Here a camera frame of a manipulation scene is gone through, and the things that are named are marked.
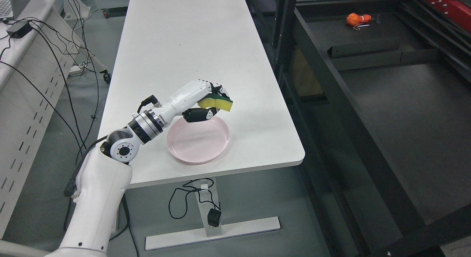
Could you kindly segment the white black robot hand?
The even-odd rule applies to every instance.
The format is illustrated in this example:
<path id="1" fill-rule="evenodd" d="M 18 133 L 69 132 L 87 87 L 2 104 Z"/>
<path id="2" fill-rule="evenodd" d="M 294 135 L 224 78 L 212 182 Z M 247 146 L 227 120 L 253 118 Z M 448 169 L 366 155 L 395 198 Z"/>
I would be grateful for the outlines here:
<path id="1" fill-rule="evenodd" d="M 201 79 L 193 80 L 170 96 L 158 115 L 166 123 L 170 123 L 173 118 L 180 115 L 189 123 L 210 120 L 220 109 L 201 108 L 197 104 L 208 94 L 217 94 L 230 99 L 222 85 Z"/>

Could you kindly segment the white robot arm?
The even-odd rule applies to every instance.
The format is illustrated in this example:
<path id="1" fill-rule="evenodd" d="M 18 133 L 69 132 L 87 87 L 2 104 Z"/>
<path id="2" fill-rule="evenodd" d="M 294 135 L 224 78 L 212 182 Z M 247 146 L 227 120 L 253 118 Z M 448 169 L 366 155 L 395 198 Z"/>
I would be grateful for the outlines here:
<path id="1" fill-rule="evenodd" d="M 139 147 L 156 138 L 198 99 L 169 99 L 133 115 L 84 157 L 76 175 L 75 210 L 59 248 L 51 257 L 105 257 L 116 213 L 131 183 L 128 164 Z"/>

